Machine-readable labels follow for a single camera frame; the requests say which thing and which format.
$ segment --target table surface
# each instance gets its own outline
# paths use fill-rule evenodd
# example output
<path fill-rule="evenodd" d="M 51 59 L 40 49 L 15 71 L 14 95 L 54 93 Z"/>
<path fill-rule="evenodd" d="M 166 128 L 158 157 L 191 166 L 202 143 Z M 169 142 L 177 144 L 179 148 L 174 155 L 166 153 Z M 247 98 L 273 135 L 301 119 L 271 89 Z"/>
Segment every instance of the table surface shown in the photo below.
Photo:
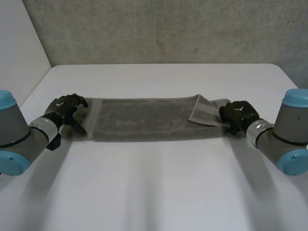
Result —
<path fill-rule="evenodd" d="M 61 65 L 25 101 L 59 96 L 247 100 L 275 122 L 295 85 L 271 64 Z M 306 231 L 308 174 L 288 177 L 246 139 L 63 141 L 23 175 L 0 176 L 0 230 Z"/>

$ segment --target light blue joint cap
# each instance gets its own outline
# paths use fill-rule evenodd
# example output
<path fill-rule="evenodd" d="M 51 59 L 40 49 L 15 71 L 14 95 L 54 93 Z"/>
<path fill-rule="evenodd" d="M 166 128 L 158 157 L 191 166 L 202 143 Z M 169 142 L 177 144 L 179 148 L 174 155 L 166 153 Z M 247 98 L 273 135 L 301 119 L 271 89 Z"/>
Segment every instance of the light blue joint cap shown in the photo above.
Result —
<path fill-rule="evenodd" d="M 16 104 L 16 99 L 14 99 L 8 90 L 0 90 L 0 110 L 13 107 Z"/>
<path fill-rule="evenodd" d="M 288 176 L 297 176 L 308 170 L 308 150 L 295 149 L 284 154 L 276 167 Z"/>
<path fill-rule="evenodd" d="M 9 151 L 0 151 L 0 173 L 19 176 L 30 167 L 30 162 L 22 155 Z"/>
<path fill-rule="evenodd" d="M 288 90 L 282 103 L 289 107 L 308 108 L 308 89 Z"/>

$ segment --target gray wall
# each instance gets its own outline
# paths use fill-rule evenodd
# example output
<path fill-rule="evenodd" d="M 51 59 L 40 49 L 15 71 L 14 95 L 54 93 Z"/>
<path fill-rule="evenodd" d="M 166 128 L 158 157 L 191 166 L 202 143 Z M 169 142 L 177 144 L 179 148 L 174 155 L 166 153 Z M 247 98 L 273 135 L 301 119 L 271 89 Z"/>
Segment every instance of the gray wall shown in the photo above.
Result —
<path fill-rule="evenodd" d="M 308 0 L 24 0 L 50 63 L 271 63 L 308 88 Z"/>

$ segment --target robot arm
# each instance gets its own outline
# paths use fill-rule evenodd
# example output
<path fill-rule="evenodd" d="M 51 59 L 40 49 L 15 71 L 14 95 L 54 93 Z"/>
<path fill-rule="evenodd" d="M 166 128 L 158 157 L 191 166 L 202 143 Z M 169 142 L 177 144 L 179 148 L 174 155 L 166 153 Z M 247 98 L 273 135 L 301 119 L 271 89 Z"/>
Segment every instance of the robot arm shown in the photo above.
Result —
<path fill-rule="evenodd" d="M 308 170 L 308 89 L 286 92 L 275 125 L 259 117 L 246 101 L 236 101 L 221 107 L 223 122 L 230 133 L 243 131 L 279 170 L 289 176 Z"/>
<path fill-rule="evenodd" d="M 45 148 L 61 145 L 59 129 L 71 125 L 80 135 L 87 133 L 73 118 L 77 107 L 87 102 L 76 94 L 51 102 L 43 116 L 27 125 L 16 100 L 8 91 L 0 90 L 0 173 L 18 176 L 26 171 Z"/>

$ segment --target white wall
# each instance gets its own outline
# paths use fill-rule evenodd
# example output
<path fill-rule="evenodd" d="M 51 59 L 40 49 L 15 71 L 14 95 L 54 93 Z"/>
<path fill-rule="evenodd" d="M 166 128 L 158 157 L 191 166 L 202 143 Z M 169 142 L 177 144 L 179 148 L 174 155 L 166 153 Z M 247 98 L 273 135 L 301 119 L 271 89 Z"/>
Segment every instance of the white wall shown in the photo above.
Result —
<path fill-rule="evenodd" d="M 21 106 L 50 68 L 22 0 L 0 0 L 0 89 Z"/>

